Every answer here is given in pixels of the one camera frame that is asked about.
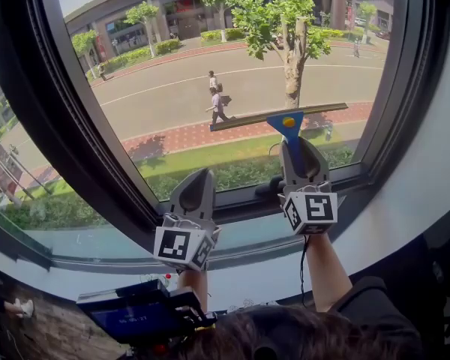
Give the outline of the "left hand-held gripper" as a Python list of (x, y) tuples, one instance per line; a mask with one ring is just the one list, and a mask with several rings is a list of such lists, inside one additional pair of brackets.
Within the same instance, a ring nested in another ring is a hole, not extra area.
[(202, 168), (185, 177), (169, 199), (174, 214), (166, 213), (155, 231), (154, 258), (177, 270), (204, 272), (221, 233), (211, 220), (214, 206), (215, 174)]

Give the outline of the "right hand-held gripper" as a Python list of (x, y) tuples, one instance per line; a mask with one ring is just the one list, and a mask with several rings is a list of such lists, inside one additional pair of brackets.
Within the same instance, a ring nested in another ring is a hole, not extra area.
[[(284, 139), (280, 145), (280, 164), (286, 182), (279, 194), (280, 207), (294, 235), (326, 233), (338, 222), (338, 195), (332, 192), (329, 163), (320, 150), (301, 138), (301, 151)], [(305, 178), (313, 184), (305, 185)]]

